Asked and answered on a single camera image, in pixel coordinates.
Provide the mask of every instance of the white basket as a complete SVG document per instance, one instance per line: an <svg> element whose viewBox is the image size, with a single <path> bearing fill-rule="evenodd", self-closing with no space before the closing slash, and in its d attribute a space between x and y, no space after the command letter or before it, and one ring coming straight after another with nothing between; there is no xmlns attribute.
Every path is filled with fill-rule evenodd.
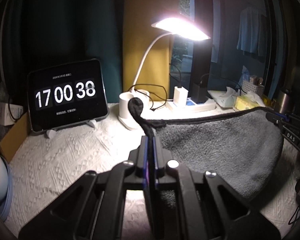
<svg viewBox="0 0 300 240"><path fill-rule="evenodd" d="M264 86L263 85L260 85L260 86L256 86L246 80L243 80L242 82L242 90L244 92L254 92L256 93L258 96L262 97L262 94L263 94L263 90L264 90Z"/></svg>

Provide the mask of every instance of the curtain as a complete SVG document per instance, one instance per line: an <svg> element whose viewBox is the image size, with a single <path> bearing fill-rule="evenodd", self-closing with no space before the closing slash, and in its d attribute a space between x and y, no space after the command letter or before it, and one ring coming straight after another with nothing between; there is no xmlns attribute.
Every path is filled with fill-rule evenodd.
<svg viewBox="0 0 300 240"><path fill-rule="evenodd" d="M163 31L151 27L152 19L167 11L178 12L179 0L125 0L123 19L123 90L132 85L141 58L149 44ZM173 37L165 36L150 50L137 84L162 85L169 91ZM165 98L162 88L137 86Z"/></svg>

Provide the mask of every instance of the white tablecloth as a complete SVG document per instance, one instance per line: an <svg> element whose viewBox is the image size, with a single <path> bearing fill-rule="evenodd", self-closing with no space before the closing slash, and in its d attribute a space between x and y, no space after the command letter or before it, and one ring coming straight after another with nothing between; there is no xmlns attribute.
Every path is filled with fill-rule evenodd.
<svg viewBox="0 0 300 240"><path fill-rule="evenodd" d="M221 114L213 111L191 114L196 118ZM10 167L13 174L13 200L8 228L17 235L22 226L60 195L85 171L103 172L126 160L144 135L142 130L127 130L117 119L118 105L110 104L109 116L97 123L63 129L52 139L44 135L29 136L20 147ZM167 108L146 115L151 119L177 119ZM282 158L269 185L280 188L261 212L280 227L296 208L295 180L292 176L296 151L285 142ZM151 239L142 191L128 191L122 239Z"/></svg>

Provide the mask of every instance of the light blue towel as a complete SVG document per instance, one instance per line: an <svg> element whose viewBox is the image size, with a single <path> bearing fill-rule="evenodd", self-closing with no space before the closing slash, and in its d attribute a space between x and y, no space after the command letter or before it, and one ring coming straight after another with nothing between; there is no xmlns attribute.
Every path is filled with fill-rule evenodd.
<svg viewBox="0 0 300 240"><path fill-rule="evenodd" d="M240 14L240 30L237 49L253 53L258 57L266 55L266 38L260 10L247 7Z"/></svg>

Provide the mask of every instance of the gray cloth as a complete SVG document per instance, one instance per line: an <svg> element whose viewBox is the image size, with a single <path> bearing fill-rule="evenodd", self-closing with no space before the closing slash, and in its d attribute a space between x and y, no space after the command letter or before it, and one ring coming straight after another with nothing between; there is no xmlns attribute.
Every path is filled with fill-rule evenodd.
<svg viewBox="0 0 300 240"><path fill-rule="evenodd" d="M156 130L162 147L191 170L216 171L251 200L267 184L283 147L280 130L257 110L221 121L167 124ZM167 203L174 196L165 194Z"/></svg>

